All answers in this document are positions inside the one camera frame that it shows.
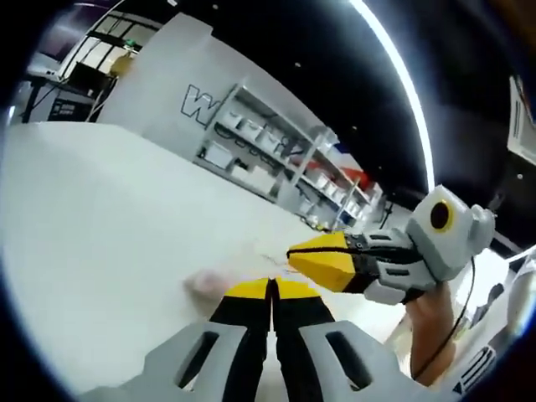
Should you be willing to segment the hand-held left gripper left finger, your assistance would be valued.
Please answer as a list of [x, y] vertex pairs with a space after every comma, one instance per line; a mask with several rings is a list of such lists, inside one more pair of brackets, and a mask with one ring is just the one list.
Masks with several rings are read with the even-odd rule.
[[85, 401], [252, 401], [266, 358], [271, 281], [225, 292], [207, 322], [190, 324], [147, 354], [140, 374]]

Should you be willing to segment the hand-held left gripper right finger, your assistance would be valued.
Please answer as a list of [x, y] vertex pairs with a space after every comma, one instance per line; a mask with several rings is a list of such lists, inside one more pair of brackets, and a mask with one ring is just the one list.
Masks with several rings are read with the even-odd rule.
[[272, 282], [276, 354], [291, 401], [416, 401], [419, 386], [392, 352], [337, 321], [308, 284]]

